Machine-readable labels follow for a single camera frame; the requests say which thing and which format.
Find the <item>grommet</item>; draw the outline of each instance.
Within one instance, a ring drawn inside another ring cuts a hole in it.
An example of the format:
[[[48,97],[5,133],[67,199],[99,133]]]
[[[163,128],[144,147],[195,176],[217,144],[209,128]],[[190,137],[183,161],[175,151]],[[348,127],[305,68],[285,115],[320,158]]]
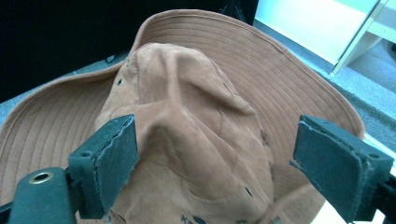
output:
[[[117,81],[117,86],[120,86],[120,85],[122,85],[122,84],[123,84],[123,79],[120,78],[120,79]]]
[[[53,172],[40,173],[40,174],[35,175],[32,178],[30,178],[29,183],[30,184],[41,184],[41,183],[44,183],[44,182],[50,180],[52,177],[53,177]]]

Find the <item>white cabinet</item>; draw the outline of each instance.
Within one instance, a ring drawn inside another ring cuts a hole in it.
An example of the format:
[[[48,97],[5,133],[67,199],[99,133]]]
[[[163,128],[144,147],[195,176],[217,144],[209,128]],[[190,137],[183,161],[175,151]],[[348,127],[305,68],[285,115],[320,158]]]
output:
[[[260,0],[256,20],[336,65],[379,0]]]
[[[382,38],[396,43],[396,0],[380,0],[332,72],[338,73]]]

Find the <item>stitched brim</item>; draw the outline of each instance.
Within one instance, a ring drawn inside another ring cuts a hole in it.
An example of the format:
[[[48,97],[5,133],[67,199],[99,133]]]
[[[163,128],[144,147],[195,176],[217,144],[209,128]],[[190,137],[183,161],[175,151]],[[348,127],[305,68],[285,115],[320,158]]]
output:
[[[363,136],[359,115],[338,91],[275,40],[240,21],[199,10],[168,11],[142,25],[132,51],[149,42],[200,50],[255,108],[274,156],[277,198],[307,182],[289,166],[300,115],[329,119]],[[0,132],[0,204],[12,201],[23,176],[67,166],[70,152],[93,133],[120,67],[54,81],[13,110]]]

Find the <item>hat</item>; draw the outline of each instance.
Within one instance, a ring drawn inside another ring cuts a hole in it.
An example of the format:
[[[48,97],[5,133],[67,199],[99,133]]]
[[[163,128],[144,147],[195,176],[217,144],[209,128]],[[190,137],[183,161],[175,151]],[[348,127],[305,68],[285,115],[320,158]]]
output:
[[[299,117],[364,133],[351,104],[268,35],[213,12],[171,10],[143,23],[124,62],[57,79],[16,106],[0,132],[0,204],[22,177],[65,168],[95,130],[126,114],[135,114],[141,160],[115,223],[304,223],[321,200],[289,166]]]

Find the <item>gray carpet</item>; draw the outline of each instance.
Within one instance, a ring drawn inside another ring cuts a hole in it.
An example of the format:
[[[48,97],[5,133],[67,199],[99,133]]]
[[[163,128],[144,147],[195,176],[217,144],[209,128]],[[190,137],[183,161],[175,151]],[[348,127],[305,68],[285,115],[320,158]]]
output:
[[[367,133],[396,151],[396,53],[390,49],[392,43],[382,40],[338,74],[331,75],[332,64],[259,21],[254,26],[285,45],[334,85],[360,113]]]

